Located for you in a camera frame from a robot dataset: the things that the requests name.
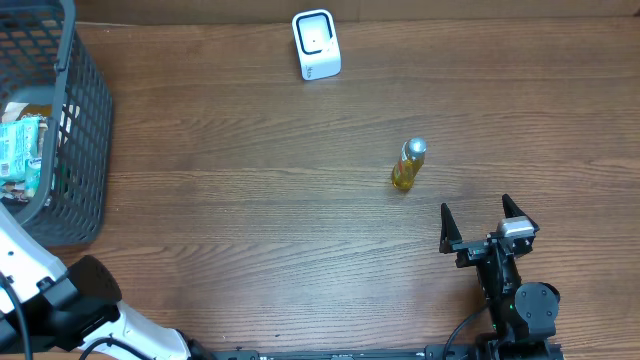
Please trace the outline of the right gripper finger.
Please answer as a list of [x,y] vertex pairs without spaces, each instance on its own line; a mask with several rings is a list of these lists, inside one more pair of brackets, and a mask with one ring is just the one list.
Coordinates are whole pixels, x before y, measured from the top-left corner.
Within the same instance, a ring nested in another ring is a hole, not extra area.
[[527,220],[531,223],[534,232],[538,232],[540,230],[539,225],[529,217],[520,207],[515,203],[515,201],[508,195],[503,194],[502,197],[502,206],[503,211],[506,218],[515,218],[515,217],[526,217]]
[[446,203],[440,206],[441,211],[441,235],[439,241],[439,252],[443,254],[452,253],[454,246],[463,242],[462,236],[453,218],[453,215]]

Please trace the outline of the yellow liquid bottle silver cap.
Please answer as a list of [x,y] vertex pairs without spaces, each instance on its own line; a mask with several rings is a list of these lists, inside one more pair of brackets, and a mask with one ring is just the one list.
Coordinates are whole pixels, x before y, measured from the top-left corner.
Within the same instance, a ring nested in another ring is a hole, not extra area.
[[427,143],[421,137],[414,137],[406,141],[401,154],[391,173],[393,186],[401,191],[409,191],[417,173],[424,164]]

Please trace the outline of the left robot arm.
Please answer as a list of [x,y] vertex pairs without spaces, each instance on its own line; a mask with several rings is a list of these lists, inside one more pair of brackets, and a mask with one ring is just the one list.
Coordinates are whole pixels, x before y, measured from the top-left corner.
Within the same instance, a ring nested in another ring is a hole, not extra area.
[[1,209],[1,353],[53,348],[114,359],[204,360],[212,353],[179,330],[162,327],[122,300],[95,257],[66,267]]

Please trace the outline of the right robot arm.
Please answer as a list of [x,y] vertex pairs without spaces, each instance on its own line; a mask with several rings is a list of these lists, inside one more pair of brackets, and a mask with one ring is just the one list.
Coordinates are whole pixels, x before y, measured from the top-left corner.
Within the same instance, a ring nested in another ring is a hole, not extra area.
[[[469,315],[442,347],[443,359],[561,359],[559,345],[550,345],[556,334],[561,296],[549,283],[524,283],[516,260],[533,250],[539,225],[504,194],[505,218],[483,240],[466,242],[449,207],[443,203],[439,251],[454,253],[456,266],[476,269],[485,297],[481,309]],[[490,314],[493,331],[472,344],[455,347],[458,334],[479,315]]]

